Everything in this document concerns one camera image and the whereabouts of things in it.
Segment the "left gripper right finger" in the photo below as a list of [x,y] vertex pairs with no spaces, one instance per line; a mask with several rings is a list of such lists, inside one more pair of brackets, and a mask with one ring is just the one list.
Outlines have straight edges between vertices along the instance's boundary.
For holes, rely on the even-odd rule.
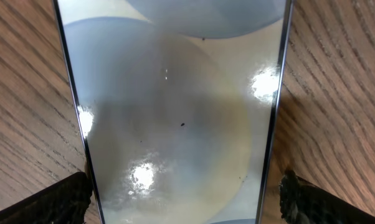
[[289,224],[375,224],[375,217],[287,169],[279,183],[280,212]]

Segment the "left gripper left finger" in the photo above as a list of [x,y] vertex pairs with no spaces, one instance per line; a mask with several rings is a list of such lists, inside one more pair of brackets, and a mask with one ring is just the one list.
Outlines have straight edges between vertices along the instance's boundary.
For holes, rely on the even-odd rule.
[[83,224],[93,187],[76,172],[0,211],[0,224]]

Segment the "Samsung Galaxy smartphone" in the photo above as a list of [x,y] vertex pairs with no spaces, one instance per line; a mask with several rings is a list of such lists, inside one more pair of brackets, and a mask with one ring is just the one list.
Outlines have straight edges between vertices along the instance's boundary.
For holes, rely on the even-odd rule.
[[102,223],[258,223],[293,3],[54,1]]

